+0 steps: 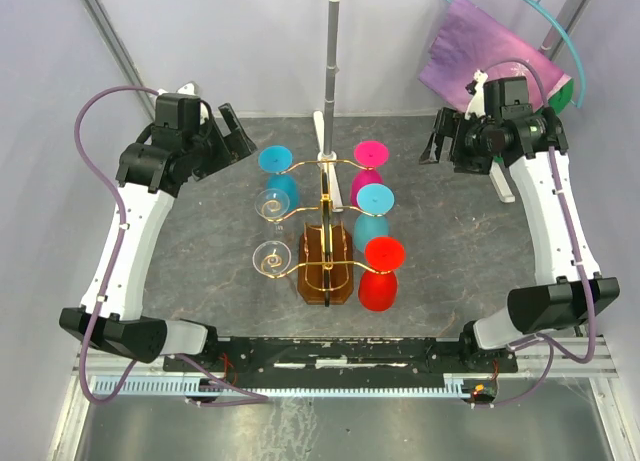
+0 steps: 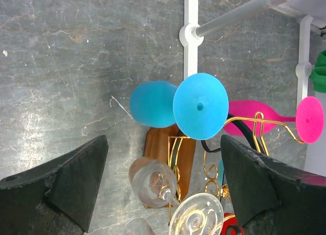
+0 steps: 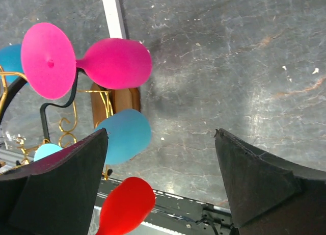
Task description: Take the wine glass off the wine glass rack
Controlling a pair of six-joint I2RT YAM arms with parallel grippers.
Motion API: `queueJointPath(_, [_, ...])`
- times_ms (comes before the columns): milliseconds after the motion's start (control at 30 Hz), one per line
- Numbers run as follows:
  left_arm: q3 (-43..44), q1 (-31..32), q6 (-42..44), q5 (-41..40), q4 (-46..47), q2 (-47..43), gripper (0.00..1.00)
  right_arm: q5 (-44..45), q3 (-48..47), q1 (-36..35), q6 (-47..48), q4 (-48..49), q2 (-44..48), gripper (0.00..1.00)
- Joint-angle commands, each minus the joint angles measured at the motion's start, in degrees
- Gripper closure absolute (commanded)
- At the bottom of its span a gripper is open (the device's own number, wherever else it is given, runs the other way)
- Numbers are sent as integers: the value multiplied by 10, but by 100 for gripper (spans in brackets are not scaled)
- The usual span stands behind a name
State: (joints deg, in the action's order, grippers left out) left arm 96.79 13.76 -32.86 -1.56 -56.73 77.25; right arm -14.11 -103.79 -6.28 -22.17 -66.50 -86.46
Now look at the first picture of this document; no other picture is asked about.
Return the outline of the magenta wine glass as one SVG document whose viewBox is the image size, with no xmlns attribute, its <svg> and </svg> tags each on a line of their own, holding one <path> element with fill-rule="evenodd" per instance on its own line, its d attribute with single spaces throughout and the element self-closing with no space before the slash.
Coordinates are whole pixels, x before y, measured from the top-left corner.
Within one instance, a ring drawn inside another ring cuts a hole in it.
<svg viewBox="0 0 640 461">
<path fill-rule="evenodd" d="M 363 166 L 351 183 L 350 200 L 353 205 L 358 206 L 357 195 L 361 188 L 372 183 L 383 183 L 378 168 L 388 161 L 389 150 L 379 141 L 365 140 L 354 148 L 354 159 L 358 165 Z"/>
</svg>

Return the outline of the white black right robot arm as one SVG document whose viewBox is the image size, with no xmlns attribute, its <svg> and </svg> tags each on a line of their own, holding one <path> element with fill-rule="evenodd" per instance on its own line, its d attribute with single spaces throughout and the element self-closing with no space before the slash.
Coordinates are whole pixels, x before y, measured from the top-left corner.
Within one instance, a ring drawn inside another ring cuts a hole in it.
<svg viewBox="0 0 640 461">
<path fill-rule="evenodd" d="M 509 292 L 506 306 L 473 323 L 457 348 L 459 363 L 478 372 L 494 350 L 547 340 L 551 332 L 587 325 L 620 294 L 605 277 L 584 235 L 571 190 L 568 143 L 555 110 L 533 109 L 524 76 L 489 79 L 478 70 L 463 111 L 441 109 L 421 164 L 446 158 L 457 173 L 487 175 L 501 158 L 522 199 L 534 249 L 535 283 Z"/>
</svg>

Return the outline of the blue wine glass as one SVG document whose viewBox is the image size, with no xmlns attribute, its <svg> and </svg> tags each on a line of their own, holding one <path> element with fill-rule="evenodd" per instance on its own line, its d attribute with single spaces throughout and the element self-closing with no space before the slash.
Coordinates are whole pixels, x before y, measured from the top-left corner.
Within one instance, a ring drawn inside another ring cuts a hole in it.
<svg viewBox="0 0 640 461">
<path fill-rule="evenodd" d="M 284 174 L 284 171 L 293 165 L 292 152 L 285 146 L 273 145 L 260 153 L 258 163 L 260 168 L 269 174 L 266 188 L 283 191 L 289 198 L 289 209 L 297 208 L 299 206 L 297 183 L 290 174 Z"/>
<path fill-rule="evenodd" d="M 358 191 L 356 201 L 362 213 L 355 221 L 353 239 L 357 250 L 364 252 L 370 241 L 390 234 L 386 215 L 393 208 L 395 197 L 386 185 L 370 183 Z"/>
</svg>

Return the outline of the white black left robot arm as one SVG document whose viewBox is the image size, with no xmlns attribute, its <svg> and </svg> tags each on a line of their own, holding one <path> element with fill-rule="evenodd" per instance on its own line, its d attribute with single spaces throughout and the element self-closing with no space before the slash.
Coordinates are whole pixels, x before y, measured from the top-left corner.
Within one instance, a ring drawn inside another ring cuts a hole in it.
<svg viewBox="0 0 640 461">
<path fill-rule="evenodd" d="M 93 280 L 77 308 L 65 308 L 60 327 L 96 349 L 150 363 L 186 354 L 199 371 L 215 368 L 221 349 L 215 328 L 191 321 L 143 315 L 144 285 L 160 230 L 184 184 L 202 180 L 249 157 L 257 147 L 233 107 L 218 108 L 222 133 L 210 105 L 190 94 L 157 97 L 153 121 L 120 155 L 106 183 L 114 216 Z"/>
</svg>

